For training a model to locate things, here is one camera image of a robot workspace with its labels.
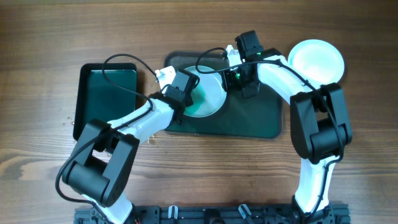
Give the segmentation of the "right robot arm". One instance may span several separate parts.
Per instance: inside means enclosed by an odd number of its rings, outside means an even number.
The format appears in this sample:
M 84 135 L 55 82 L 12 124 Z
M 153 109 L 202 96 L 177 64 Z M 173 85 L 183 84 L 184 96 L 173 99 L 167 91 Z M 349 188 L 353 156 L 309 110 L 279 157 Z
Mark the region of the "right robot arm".
M 301 41 L 288 57 L 265 49 L 253 30 L 234 41 L 235 47 L 226 48 L 228 88 L 249 98 L 264 84 L 290 106 L 290 137 L 301 158 L 294 202 L 304 218 L 311 219 L 328 206 L 333 168 L 353 138 L 338 84 L 345 72 L 343 57 L 336 47 L 318 39 Z

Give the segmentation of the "green yellow sponge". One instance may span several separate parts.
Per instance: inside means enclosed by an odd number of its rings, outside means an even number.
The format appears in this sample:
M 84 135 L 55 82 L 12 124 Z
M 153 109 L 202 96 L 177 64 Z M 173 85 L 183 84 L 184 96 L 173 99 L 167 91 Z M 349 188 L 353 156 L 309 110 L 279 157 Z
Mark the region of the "green yellow sponge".
M 205 92 L 202 90 L 193 91 L 191 94 L 192 105 L 186 107 L 184 114 L 187 116 L 194 116 L 205 102 Z

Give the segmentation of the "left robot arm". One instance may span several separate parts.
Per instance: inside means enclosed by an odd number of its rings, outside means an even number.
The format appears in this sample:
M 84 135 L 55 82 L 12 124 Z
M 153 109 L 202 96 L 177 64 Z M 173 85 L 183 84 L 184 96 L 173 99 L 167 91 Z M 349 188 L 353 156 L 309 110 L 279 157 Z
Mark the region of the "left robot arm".
M 60 190 L 60 182 L 64 182 L 83 195 L 83 203 L 92 205 L 106 223 L 129 221 L 133 204 L 123 191 L 140 143 L 181 119 L 200 81 L 197 75 L 173 67 L 163 68 L 157 75 L 167 81 L 161 91 L 147 96 L 144 106 L 109 122 L 93 119 L 87 123 L 57 174 L 59 196 L 72 200 Z

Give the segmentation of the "white plate top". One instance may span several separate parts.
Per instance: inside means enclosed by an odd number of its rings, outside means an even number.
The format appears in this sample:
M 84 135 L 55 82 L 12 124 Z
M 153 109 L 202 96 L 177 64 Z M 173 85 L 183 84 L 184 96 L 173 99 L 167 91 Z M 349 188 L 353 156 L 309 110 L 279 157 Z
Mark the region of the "white plate top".
M 345 62 L 336 47 L 324 40 L 304 40 L 288 56 L 291 66 L 318 83 L 337 83 L 345 72 Z

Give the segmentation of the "light blue plate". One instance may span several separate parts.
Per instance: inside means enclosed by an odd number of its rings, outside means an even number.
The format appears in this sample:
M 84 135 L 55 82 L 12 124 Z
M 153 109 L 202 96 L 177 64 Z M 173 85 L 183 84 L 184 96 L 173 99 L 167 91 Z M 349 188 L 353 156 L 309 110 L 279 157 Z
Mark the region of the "light blue plate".
M 192 118 L 204 118 L 216 113 L 224 104 L 227 93 L 223 89 L 223 81 L 219 73 L 198 73 L 195 66 L 185 68 L 186 71 L 198 75 L 200 82 L 193 91 L 205 92 L 205 102 Z

